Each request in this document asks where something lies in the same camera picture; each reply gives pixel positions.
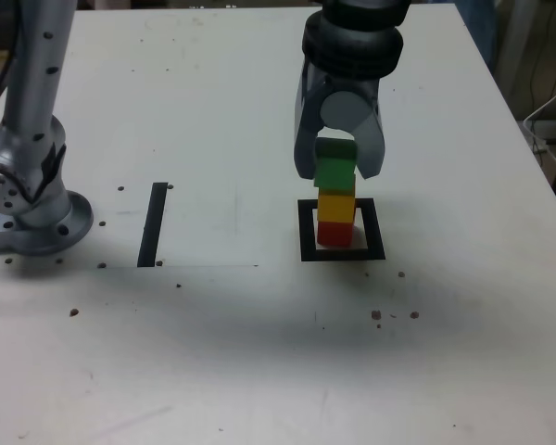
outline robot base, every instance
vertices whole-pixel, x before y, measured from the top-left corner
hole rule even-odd
[[[23,227],[14,217],[0,213],[0,253],[49,255],[78,243],[93,225],[93,210],[82,195],[68,192],[68,196],[71,203],[68,214],[39,229]]]

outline green block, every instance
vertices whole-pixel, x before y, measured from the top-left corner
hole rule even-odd
[[[353,191],[355,168],[354,159],[318,158],[314,184],[321,189]]]
[[[356,143],[347,139],[318,137],[315,141],[317,158],[339,158],[356,160]]]

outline cable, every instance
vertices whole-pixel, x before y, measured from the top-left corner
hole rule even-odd
[[[549,104],[551,104],[554,100],[556,100],[556,95],[550,99],[548,102],[546,102],[544,105],[542,105],[540,108],[538,108],[537,110],[535,110],[533,113],[531,113],[529,116],[527,116],[522,125],[523,128],[534,138],[534,141],[540,141],[542,143],[546,143],[546,141],[544,139],[542,139],[541,137],[536,136],[531,130],[529,130],[527,128],[527,123],[528,121],[533,118],[536,114],[538,114],[541,110],[543,110],[545,107],[547,107]],[[550,154],[550,157],[552,159],[554,159],[554,161],[556,162],[556,157],[554,156],[554,154],[552,153],[552,151],[550,150],[550,147],[548,146],[548,154]]]
[[[10,65],[12,65],[12,60],[15,57],[15,52],[16,52],[16,48],[17,48],[17,40],[19,39],[19,27],[21,24],[21,17],[22,17],[22,13],[20,10],[20,0],[12,0],[12,4],[14,7],[14,12],[15,12],[15,35],[12,38],[12,45],[10,46],[10,53],[8,54],[8,58],[6,59],[6,62],[4,64],[4,67],[2,68],[2,71],[0,71],[0,94],[2,93],[2,84],[4,83],[4,80],[6,78],[6,75],[8,74],[8,72],[10,71]]]

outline black tape strip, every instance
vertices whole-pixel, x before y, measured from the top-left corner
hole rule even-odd
[[[317,249],[315,247],[315,227],[313,227],[313,210],[317,209],[317,199],[300,199],[298,201],[298,233],[300,237],[301,261],[372,261],[384,260],[385,250],[374,201],[369,197],[358,198],[356,207],[362,212],[362,225],[367,241],[367,248],[348,250]]]
[[[167,183],[153,183],[148,202],[145,230],[142,233],[142,243],[138,254],[138,267],[155,267],[157,259],[158,236],[163,222],[165,198],[167,197]]]

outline black square outline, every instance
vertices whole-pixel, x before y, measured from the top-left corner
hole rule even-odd
[[[356,208],[362,212],[362,225],[367,240],[367,248],[349,250],[323,250],[315,247],[315,227],[313,226],[313,210],[317,209],[317,199],[298,200],[298,232],[300,235],[301,261],[372,261],[384,260],[385,250],[377,211],[371,197],[356,199]]]

